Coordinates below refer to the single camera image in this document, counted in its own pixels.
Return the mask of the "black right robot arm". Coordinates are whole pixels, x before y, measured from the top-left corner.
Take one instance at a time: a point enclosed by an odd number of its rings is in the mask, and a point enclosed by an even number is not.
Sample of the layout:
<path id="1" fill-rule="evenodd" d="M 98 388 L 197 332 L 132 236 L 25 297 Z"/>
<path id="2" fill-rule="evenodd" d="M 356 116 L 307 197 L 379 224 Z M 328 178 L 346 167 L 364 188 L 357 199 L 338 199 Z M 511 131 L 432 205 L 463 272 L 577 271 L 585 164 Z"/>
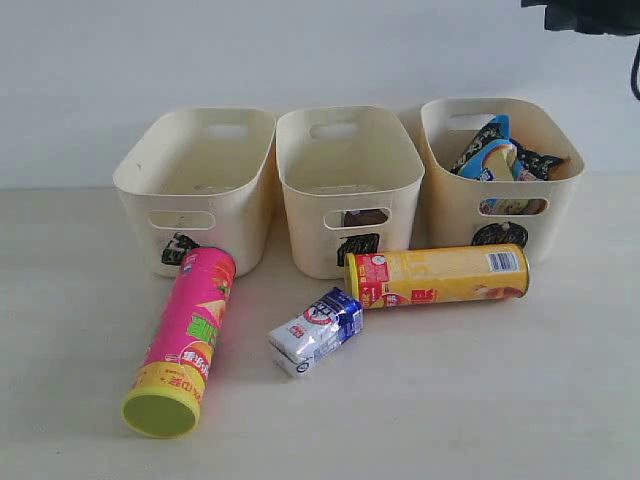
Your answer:
<path id="1" fill-rule="evenodd" d="M 521 0 L 522 8 L 544 6 L 547 31 L 587 35 L 639 34 L 639 0 Z"/>

